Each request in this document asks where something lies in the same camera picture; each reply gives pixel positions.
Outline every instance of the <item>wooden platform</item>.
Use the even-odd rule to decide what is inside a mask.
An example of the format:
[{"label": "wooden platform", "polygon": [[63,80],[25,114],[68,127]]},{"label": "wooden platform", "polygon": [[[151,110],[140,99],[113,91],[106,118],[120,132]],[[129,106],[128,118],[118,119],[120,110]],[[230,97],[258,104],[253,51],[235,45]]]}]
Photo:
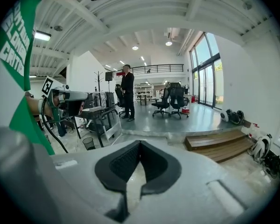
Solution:
[{"label": "wooden platform", "polygon": [[189,151],[205,155],[215,162],[223,162],[245,152],[253,143],[240,130],[219,134],[187,137]]}]

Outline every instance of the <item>black mesh office chair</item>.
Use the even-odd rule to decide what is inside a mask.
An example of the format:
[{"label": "black mesh office chair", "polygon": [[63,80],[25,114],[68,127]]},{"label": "black mesh office chair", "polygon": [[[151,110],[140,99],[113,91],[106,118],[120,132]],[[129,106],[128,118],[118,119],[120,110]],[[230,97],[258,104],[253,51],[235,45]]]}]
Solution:
[{"label": "black mesh office chair", "polygon": [[169,112],[164,111],[163,109],[167,109],[169,107],[169,103],[168,103],[168,97],[169,97],[169,91],[167,88],[164,89],[164,95],[162,97],[162,101],[161,102],[157,102],[157,99],[155,100],[155,104],[152,104],[153,106],[156,106],[158,108],[158,110],[154,111],[153,113],[153,117],[154,114],[160,113],[162,115],[162,117],[164,117],[164,114],[170,114]]},{"label": "black mesh office chair", "polygon": [[[118,105],[118,107],[125,108],[125,99],[123,98],[123,94],[120,90],[120,87],[119,88],[116,87],[115,93],[117,95],[117,100],[118,100],[117,105]],[[125,110],[119,111],[119,117],[125,112],[126,112]]]},{"label": "black mesh office chair", "polygon": [[172,106],[172,108],[177,109],[177,111],[172,111],[171,114],[178,114],[179,119],[182,118],[181,114],[186,115],[188,118],[189,115],[179,112],[180,108],[186,105],[183,99],[183,88],[182,87],[171,88],[170,97],[171,97],[170,105]]}]

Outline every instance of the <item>green fabric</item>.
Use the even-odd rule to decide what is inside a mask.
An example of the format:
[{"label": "green fabric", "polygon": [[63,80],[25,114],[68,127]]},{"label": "green fabric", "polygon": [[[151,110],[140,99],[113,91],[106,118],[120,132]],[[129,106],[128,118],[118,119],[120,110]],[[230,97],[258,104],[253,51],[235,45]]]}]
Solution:
[{"label": "green fabric", "polygon": [[24,96],[24,91],[30,90],[29,69],[34,38],[33,25],[36,6],[40,1],[19,0],[9,10],[0,27],[0,59],[8,73],[23,90],[23,99],[17,106],[9,127],[24,133],[31,142],[44,145],[49,154],[54,154],[50,143],[31,115]]}]

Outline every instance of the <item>fluorescent light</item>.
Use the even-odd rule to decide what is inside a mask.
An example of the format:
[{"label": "fluorescent light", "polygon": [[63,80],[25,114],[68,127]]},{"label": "fluorescent light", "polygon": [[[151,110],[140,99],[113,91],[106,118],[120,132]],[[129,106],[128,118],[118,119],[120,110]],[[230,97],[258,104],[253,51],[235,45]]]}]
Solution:
[{"label": "fluorescent light", "polygon": [[41,32],[41,31],[36,31],[34,37],[36,39],[41,39],[41,40],[44,40],[44,41],[48,41],[51,38],[51,34],[45,33],[45,32]]}]

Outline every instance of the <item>black suit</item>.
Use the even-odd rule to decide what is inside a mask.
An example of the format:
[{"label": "black suit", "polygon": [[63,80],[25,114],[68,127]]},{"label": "black suit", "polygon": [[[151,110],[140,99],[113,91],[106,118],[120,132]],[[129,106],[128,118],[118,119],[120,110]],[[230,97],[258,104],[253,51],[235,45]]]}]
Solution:
[{"label": "black suit", "polygon": [[122,77],[121,80],[121,88],[125,91],[124,99],[126,106],[126,114],[128,116],[129,110],[131,110],[130,118],[133,119],[135,116],[135,108],[134,108],[134,100],[133,100],[133,89],[134,89],[134,75],[129,72],[125,76]]}]

